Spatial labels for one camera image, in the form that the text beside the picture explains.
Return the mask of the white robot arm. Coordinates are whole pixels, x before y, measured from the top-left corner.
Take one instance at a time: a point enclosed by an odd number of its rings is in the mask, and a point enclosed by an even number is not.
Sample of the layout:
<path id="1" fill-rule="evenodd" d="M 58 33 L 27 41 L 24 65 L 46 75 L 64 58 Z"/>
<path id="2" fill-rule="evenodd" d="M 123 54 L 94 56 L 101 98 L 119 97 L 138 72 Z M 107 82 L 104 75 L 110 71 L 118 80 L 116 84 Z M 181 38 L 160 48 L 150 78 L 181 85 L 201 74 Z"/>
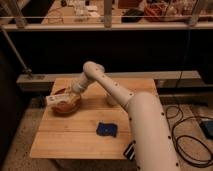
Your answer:
<path id="1" fill-rule="evenodd" d="M 72 85 L 83 93 L 98 82 L 128 113 L 137 171 L 181 171 L 172 135 L 159 98 L 147 91 L 134 93 L 104 73 L 104 67 L 88 61 Z"/>

